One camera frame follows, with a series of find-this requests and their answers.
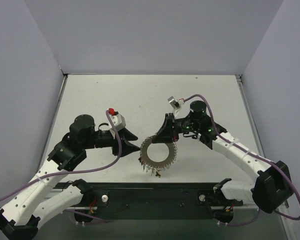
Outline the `metal disc keyring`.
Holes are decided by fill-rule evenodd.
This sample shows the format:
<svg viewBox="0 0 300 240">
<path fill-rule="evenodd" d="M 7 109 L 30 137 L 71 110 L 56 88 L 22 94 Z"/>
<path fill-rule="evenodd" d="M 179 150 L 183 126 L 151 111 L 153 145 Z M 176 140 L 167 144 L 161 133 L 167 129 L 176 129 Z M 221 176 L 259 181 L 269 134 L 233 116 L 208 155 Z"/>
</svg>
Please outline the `metal disc keyring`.
<svg viewBox="0 0 300 240">
<path fill-rule="evenodd" d="M 141 144 L 139 162 L 143 171 L 155 175 L 169 169 L 177 159 L 177 146 L 174 143 L 152 143 L 154 136 L 147 137 Z"/>
</svg>

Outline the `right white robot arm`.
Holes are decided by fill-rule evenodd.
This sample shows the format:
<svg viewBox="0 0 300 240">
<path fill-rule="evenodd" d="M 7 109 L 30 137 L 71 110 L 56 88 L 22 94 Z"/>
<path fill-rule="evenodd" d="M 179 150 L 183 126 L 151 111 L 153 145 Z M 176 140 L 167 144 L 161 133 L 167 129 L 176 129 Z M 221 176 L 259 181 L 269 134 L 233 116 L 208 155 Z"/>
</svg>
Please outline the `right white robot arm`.
<svg viewBox="0 0 300 240">
<path fill-rule="evenodd" d="M 207 105 L 196 100 L 190 104 L 186 117 L 177 118 L 184 101 L 170 97 L 173 111 L 165 114 L 161 128 L 152 138 L 153 144 L 173 144 L 179 136 L 198 140 L 209 149 L 225 156 L 241 168 L 253 184 L 224 179 L 213 191 L 223 199 L 255 203 L 262 211 L 272 213 L 289 197 L 293 190 L 288 166 L 282 161 L 262 161 L 259 156 L 234 138 L 224 127 L 212 122 Z"/>
</svg>

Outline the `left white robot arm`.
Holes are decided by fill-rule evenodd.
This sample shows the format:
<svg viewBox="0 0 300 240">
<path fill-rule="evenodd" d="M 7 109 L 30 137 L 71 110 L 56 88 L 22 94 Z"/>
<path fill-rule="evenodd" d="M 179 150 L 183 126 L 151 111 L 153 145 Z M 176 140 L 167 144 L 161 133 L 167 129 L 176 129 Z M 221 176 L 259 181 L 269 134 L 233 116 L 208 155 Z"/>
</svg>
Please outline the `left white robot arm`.
<svg viewBox="0 0 300 240">
<path fill-rule="evenodd" d="M 66 189 L 45 200 L 47 194 L 87 157 L 88 149 L 111 148 L 116 158 L 138 152 L 132 144 L 138 137 L 126 129 L 124 117 L 106 112 L 108 130 L 95 128 L 94 118 L 82 114 L 69 126 L 69 132 L 55 145 L 47 160 L 13 199 L 0 207 L 0 230 L 9 240 L 32 240 L 39 229 L 57 214 L 75 205 L 90 205 L 99 199 L 83 179 L 74 180 Z"/>
</svg>

